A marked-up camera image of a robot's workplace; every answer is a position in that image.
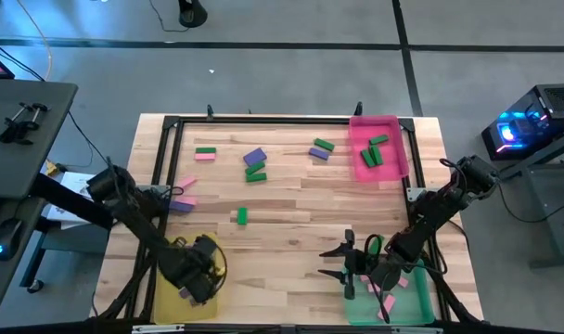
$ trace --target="blue led light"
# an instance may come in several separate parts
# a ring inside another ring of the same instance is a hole
[[[515,140],[515,136],[513,135],[513,133],[511,133],[511,128],[509,128],[507,125],[501,128],[501,135],[505,140]]]

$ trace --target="wooden tabletop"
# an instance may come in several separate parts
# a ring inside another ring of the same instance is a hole
[[[128,171],[139,185],[150,183],[164,116],[140,116],[128,164]],[[445,157],[439,121],[414,121],[426,185],[444,186],[450,172],[439,164],[439,158]],[[166,150],[162,184],[173,133]],[[198,178],[187,194],[196,197],[199,204],[189,214],[171,213],[166,234],[216,233],[229,266],[228,278],[218,296],[218,316],[201,322],[347,324],[343,287],[337,280],[317,273],[317,269],[338,270],[343,259],[322,259],[318,254],[336,248],[346,228],[354,230],[357,246],[362,249],[369,234],[389,238],[407,226],[401,182],[351,181],[347,135],[347,126],[343,125],[185,125],[176,180],[190,175]],[[316,137],[336,145],[327,162],[305,154]],[[411,161],[405,135],[404,144]],[[194,161],[196,147],[217,147],[216,161]],[[258,147],[267,154],[268,180],[247,184],[242,157]],[[410,171],[414,183],[412,167]],[[246,226],[236,223],[239,207],[249,210]],[[461,224],[458,215],[454,221]],[[482,318],[464,237],[445,225],[437,239],[449,266],[446,282],[469,311]],[[96,286],[99,312],[109,306],[130,278],[137,245],[137,239],[125,226],[118,225],[111,231]],[[141,310],[146,284],[145,280],[140,285],[136,315]],[[439,317],[435,288],[431,282],[429,285]]]

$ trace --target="black table leg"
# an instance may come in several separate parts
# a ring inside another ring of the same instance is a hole
[[[113,217],[102,205],[84,198],[41,173],[37,175],[32,184],[31,195],[46,199],[49,203],[94,225],[108,230],[112,227]]]

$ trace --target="gray floor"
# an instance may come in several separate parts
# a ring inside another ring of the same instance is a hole
[[[173,1],[154,0],[168,28]],[[402,0],[412,44],[564,45],[564,0]],[[0,36],[36,36],[13,1],[0,6]],[[186,33],[160,30],[146,1],[24,0],[49,37],[125,41],[397,43],[390,0],[205,0],[206,25]],[[42,47],[6,47],[39,73]],[[207,50],[55,47],[53,81],[80,86],[72,111],[91,139],[125,165],[142,112],[412,115],[397,51]],[[534,84],[564,83],[564,54],[413,53],[422,111],[441,119],[448,157],[485,157],[481,129]],[[20,78],[28,75],[8,65]],[[50,157],[83,164],[88,150],[66,122]],[[75,170],[95,173],[102,168]],[[508,186],[514,199],[522,188]],[[532,271],[547,254],[545,229],[511,219],[493,196],[463,212],[482,308],[499,325],[564,331],[564,268]],[[21,265],[18,273],[24,270]],[[12,287],[0,327],[84,319],[101,259],[50,253],[29,295]],[[22,316],[16,317],[20,310]]]

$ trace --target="yellow tray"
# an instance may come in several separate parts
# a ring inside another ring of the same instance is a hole
[[[196,233],[182,235],[187,242],[193,242],[196,237],[202,234],[210,237],[216,244],[218,238],[213,233]],[[224,266],[222,254],[217,251],[215,256],[216,265]],[[157,325],[180,324],[194,320],[204,320],[216,317],[218,313],[218,295],[210,299],[203,305],[191,306],[189,299],[179,297],[179,289],[167,281],[159,270],[156,277],[156,291],[154,294],[154,312],[152,321]]]

